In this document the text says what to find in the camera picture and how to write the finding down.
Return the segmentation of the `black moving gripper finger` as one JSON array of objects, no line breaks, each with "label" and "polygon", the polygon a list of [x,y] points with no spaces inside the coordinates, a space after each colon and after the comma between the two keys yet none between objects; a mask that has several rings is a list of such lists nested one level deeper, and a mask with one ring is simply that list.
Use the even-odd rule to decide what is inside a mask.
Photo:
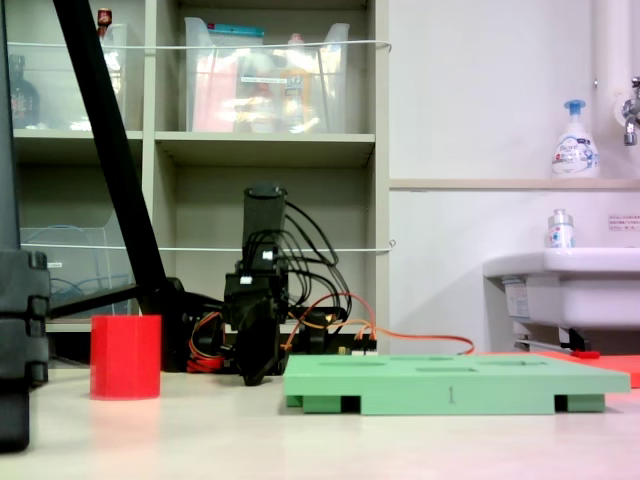
[{"label": "black moving gripper finger", "polygon": [[265,366],[264,375],[272,375],[279,369],[280,361],[280,321],[275,310],[270,310],[264,324],[265,333]]}]

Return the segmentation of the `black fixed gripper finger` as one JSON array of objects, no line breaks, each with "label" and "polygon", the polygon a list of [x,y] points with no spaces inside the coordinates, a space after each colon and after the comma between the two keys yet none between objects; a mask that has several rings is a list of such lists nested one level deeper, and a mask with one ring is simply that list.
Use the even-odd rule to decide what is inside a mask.
[{"label": "black fixed gripper finger", "polygon": [[236,364],[246,386],[259,385],[269,364],[269,323],[258,321],[238,331]]}]

